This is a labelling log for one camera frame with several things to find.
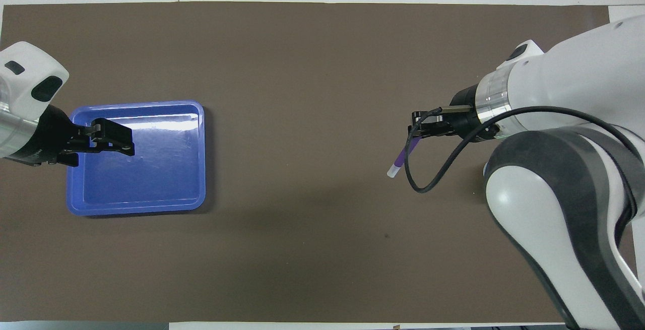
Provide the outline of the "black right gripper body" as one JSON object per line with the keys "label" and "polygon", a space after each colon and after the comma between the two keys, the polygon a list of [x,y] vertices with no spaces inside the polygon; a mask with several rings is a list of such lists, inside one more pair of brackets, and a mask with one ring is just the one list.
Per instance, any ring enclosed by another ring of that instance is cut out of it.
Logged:
{"label": "black right gripper body", "polygon": [[463,139],[481,125],[475,105],[477,87],[477,84],[472,85],[454,95],[450,106],[469,105],[470,110],[445,115],[443,121],[432,125],[430,130],[432,136],[459,136]]}

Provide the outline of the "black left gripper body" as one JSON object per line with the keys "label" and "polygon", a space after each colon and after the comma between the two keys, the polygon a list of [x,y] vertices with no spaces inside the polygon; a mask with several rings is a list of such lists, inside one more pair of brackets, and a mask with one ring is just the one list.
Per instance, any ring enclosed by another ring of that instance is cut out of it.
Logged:
{"label": "black left gripper body", "polygon": [[57,163],[61,153],[92,153],[85,126],[74,124],[61,109],[49,105],[39,117],[31,138],[5,160],[28,166]]}

